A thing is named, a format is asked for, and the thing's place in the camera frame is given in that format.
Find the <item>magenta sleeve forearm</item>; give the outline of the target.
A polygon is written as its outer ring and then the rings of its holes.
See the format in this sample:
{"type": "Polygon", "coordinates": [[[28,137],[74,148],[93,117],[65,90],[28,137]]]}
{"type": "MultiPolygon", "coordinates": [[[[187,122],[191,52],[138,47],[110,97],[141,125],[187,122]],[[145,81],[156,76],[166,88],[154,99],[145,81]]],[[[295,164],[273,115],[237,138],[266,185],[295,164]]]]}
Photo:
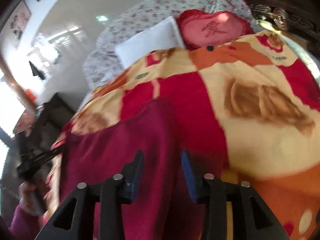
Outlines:
{"type": "Polygon", "coordinates": [[[22,204],[18,204],[9,230],[14,239],[33,240],[46,223],[45,216],[33,216],[24,210],[22,204]]]}

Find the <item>person's left hand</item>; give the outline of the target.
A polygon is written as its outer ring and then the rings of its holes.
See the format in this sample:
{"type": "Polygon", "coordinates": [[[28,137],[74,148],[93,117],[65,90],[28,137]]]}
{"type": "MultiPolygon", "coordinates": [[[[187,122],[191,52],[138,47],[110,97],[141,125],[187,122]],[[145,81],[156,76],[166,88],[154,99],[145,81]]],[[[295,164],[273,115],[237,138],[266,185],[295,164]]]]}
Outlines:
{"type": "Polygon", "coordinates": [[[37,174],[19,187],[22,209],[36,217],[51,217],[60,205],[59,177],[49,174],[46,179],[37,174]]]}

